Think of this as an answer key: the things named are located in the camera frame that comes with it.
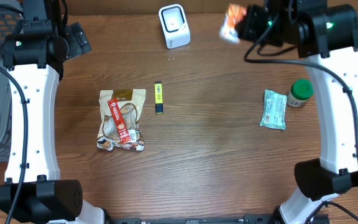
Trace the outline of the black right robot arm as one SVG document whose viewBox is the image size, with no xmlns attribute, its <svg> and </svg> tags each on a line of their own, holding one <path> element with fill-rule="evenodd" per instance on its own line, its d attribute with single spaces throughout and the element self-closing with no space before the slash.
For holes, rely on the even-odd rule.
<svg viewBox="0 0 358 224">
<path fill-rule="evenodd" d="M 320 155 L 296 164 L 297 187 L 270 222 L 327 223 L 319 211 L 358 187 L 357 12 L 326 1 L 267 1 L 250 5 L 236 31 L 253 45 L 294 45 L 318 110 Z"/>
</svg>

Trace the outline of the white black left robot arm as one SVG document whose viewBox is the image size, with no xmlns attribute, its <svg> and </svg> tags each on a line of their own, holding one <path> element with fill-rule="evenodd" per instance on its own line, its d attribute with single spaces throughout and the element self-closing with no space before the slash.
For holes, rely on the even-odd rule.
<svg viewBox="0 0 358 224">
<path fill-rule="evenodd" d="M 68 25 L 65 1 L 24 1 L 18 31 L 1 45 L 0 72 L 9 79 L 12 133 L 0 185 L 0 210 L 21 223 L 109 223 L 83 198 L 78 180 L 63 180 L 55 152 L 54 109 L 66 60 L 88 53 L 79 25 Z"/>
</svg>

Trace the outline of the yellow black marker pen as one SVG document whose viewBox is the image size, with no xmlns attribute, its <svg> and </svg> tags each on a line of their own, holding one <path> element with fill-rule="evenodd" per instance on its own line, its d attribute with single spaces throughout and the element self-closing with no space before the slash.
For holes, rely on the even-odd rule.
<svg viewBox="0 0 358 224">
<path fill-rule="evenodd" d="M 163 114 L 163 88 L 161 82 L 155 82 L 155 112 Z"/>
</svg>

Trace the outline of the orange snack box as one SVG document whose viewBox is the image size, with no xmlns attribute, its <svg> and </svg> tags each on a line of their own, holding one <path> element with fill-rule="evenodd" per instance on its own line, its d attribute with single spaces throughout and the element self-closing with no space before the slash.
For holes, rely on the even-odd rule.
<svg viewBox="0 0 358 224">
<path fill-rule="evenodd" d="M 236 31 L 236 25 L 243 20 L 246 14 L 247 9 L 244 6 L 229 4 L 225 13 L 224 22 L 219 31 L 220 38 L 232 44 L 239 44 L 240 39 Z"/>
</svg>

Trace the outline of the green lid jar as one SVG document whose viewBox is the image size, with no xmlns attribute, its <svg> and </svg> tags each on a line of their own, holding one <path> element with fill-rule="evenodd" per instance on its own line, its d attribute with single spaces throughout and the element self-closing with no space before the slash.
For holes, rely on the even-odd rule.
<svg viewBox="0 0 358 224">
<path fill-rule="evenodd" d="M 287 94 L 287 104 L 291 107 L 303 106 L 313 96 L 313 86 L 307 79 L 299 79 L 293 83 Z"/>
</svg>

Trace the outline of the teal tissue pack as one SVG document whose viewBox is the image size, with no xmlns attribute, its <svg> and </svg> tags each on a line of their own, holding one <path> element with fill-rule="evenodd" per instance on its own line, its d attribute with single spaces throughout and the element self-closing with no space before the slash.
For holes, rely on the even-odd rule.
<svg viewBox="0 0 358 224">
<path fill-rule="evenodd" d="M 287 96 L 272 90 L 264 91 L 263 113 L 259 126 L 270 129 L 286 128 L 285 111 L 287 106 Z"/>
</svg>

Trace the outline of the beige PanTree snack pouch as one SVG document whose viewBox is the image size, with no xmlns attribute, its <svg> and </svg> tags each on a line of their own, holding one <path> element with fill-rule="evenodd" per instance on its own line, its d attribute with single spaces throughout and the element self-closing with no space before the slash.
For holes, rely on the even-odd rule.
<svg viewBox="0 0 358 224">
<path fill-rule="evenodd" d="M 99 110 L 101 124 L 99 127 L 96 145 L 98 148 L 112 151 L 115 148 L 122 148 L 131 151 L 143 151 L 144 139 L 139 130 L 139 121 L 145 102 L 145 89 L 132 90 L 101 90 L 99 93 Z M 114 123 L 108 101 L 117 98 L 131 140 L 121 144 L 119 135 Z"/>
</svg>

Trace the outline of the red Nescafe coffee stick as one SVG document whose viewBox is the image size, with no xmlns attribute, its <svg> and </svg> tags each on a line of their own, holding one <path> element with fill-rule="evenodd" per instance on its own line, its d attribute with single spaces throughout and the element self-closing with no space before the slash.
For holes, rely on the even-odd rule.
<svg viewBox="0 0 358 224">
<path fill-rule="evenodd" d="M 121 111 L 119 109 L 117 98 L 113 98 L 113 99 L 109 100 L 108 106 L 111 111 L 114 123 L 116 125 L 116 129 L 117 129 L 121 144 L 125 144 L 125 143 L 129 142 L 131 140 L 131 136 L 127 130 L 127 126 L 124 122 L 124 118 L 122 117 Z"/>
</svg>

